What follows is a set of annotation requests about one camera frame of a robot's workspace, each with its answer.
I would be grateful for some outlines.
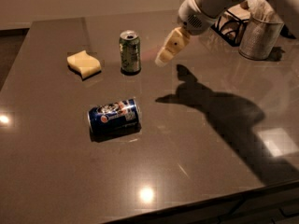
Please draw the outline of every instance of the metal bucket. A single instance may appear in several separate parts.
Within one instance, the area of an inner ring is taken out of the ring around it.
[[[281,22],[260,21],[251,16],[239,47],[239,53],[252,60],[267,59],[277,42],[282,27]]]

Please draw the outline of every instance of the table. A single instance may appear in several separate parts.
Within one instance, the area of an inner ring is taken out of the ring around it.
[[[267,61],[213,31],[154,63],[176,11],[37,21],[0,92],[2,223],[103,223],[299,177],[298,41]],[[121,73],[119,35],[141,38],[142,71]],[[100,74],[66,57],[86,49]],[[135,97],[142,129],[107,140],[87,111]]]

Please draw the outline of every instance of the wall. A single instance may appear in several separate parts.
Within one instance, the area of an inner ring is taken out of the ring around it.
[[[32,21],[178,9],[183,0],[0,0],[0,30]]]

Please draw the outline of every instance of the blue can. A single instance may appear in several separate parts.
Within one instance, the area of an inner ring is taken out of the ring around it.
[[[135,99],[100,105],[88,112],[88,121],[94,134],[110,133],[121,128],[139,126],[139,106]]]

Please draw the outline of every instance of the upright soda can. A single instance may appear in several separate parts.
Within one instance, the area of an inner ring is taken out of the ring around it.
[[[126,75],[135,75],[141,70],[140,39],[135,31],[124,31],[120,37],[121,70]]]
[[[140,110],[135,99],[100,105],[88,112],[88,121],[94,134],[103,134],[121,128],[138,126]]]

